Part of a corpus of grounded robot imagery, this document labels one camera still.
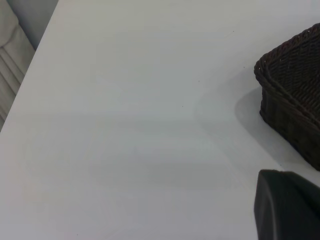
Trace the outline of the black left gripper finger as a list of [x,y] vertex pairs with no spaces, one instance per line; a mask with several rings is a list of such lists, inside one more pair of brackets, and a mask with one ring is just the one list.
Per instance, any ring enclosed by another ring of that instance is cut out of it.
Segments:
[[260,240],[318,240],[320,188],[291,171],[262,169],[254,217]]

